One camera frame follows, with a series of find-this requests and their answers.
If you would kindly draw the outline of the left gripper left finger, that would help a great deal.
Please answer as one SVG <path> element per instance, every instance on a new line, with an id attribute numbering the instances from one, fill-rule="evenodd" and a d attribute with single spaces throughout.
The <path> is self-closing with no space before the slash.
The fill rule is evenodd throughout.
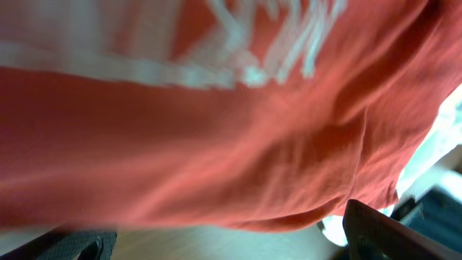
<path id="1" fill-rule="evenodd" d="M 1 232 L 1 260 L 110 260 L 117 232 L 34 228 Z"/>

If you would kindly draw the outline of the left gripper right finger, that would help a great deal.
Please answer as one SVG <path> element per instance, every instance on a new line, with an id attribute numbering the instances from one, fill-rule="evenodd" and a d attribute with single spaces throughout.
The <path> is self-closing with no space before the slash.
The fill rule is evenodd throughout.
<path id="1" fill-rule="evenodd" d="M 389 259 L 461 260 L 461 254 L 435 242 L 377 210 L 351 199 L 343 227 L 353 260 Z"/>

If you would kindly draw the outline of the red printed t-shirt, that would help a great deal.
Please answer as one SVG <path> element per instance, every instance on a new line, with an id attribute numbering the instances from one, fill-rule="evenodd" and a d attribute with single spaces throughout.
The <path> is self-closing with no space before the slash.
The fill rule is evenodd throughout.
<path id="1" fill-rule="evenodd" d="M 459 1 L 3 1 L 1 228 L 384 208 L 460 83 Z"/>

